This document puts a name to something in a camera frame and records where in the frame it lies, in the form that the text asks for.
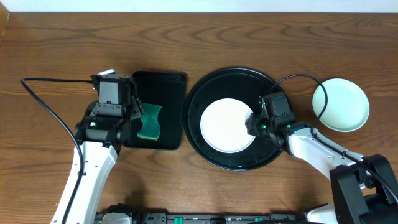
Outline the white plate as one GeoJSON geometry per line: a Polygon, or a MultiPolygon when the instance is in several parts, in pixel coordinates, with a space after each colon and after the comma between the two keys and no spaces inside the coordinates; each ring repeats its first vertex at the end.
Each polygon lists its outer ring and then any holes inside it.
{"type": "Polygon", "coordinates": [[[246,127],[246,120],[251,114],[252,109],[242,101],[232,98],[216,100],[201,116],[201,135],[205,142],[218,152],[241,152],[255,139],[248,134],[246,127]]]}

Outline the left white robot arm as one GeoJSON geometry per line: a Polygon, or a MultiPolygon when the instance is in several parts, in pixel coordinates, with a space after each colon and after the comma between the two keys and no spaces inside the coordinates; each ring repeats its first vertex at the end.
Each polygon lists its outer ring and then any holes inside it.
{"type": "Polygon", "coordinates": [[[73,164],[52,223],[94,222],[106,179],[130,137],[131,121],[144,113],[133,77],[91,79],[99,98],[76,125],[73,164]]]}

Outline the pale green plate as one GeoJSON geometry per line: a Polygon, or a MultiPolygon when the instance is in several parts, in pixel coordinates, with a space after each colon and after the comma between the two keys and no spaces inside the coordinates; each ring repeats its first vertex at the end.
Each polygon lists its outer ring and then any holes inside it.
{"type": "Polygon", "coordinates": [[[312,98],[312,107],[319,115],[326,109],[320,122],[339,132],[352,132],[361,128],[368,120],[370,105],[364,91],[357,84],[342,78],[332,78],[319,86],[312,98]]]}

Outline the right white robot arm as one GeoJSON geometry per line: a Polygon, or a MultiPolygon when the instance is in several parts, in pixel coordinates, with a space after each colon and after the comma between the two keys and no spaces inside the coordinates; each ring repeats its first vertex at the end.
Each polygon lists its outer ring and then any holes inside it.
{"type": "Polygon", "coordinates": [[[330,181],[333,204],[305,212],[305,223],[397,223],[397,179],[384,156],[349,151],[289,115],[251,114],[245,125],[248,134],[272,141],[330,181]]]}

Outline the green scrub sponge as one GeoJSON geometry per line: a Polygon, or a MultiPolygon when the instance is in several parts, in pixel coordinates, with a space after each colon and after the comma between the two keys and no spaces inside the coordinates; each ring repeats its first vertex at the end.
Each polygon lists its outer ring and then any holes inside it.
{"type": "Polygon", "coordinates": [[[137,137],[151,141],[157,141],[160,136],[159,113],[162,109],[159,105],[144,103],[144,114],[141,116],[142,128],[137,132],[137,137]]]}

